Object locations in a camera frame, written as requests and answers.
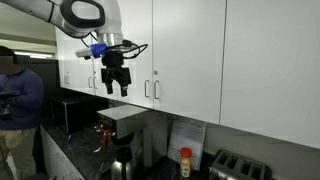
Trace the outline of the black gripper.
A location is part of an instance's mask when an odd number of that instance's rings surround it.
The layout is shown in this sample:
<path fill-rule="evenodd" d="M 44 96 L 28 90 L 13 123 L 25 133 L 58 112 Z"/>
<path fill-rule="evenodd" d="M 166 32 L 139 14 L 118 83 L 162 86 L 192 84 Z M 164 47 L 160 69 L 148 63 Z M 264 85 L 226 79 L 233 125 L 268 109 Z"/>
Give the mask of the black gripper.
<path fill-rule="evenodd" d="M 101 70 L 102 82 L 106 85 L 107 94 L 113 94 L 112 82 L 121 86 L 121 96 L 128 96 L 128 85 L 131 83 L 130 72 L 124 68 L 124 57 L 121 53 L 111 51 L 102 57 L 104 68 Z"/>

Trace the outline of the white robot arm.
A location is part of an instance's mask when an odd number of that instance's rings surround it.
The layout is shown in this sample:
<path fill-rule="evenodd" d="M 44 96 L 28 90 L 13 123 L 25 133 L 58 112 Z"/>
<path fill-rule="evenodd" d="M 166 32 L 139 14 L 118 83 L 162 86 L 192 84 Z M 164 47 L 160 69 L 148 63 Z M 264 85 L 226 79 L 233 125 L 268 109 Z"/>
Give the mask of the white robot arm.
<path fill-rule="evenodd" d="M 113 82 L 121 88 L 121 96 L 128 95 L 131 77 L 124 67 L 124 53 L 129 44 L 123 38 L 122 18 L 117 0 L 0 0 L 16 10 L 50 23 L 74 39 L 83 39 L 92 32 L 97 43 L 77 50 L 78 58 L 101 58 L 102 82 L 107 93 L 113 93 Z"/>

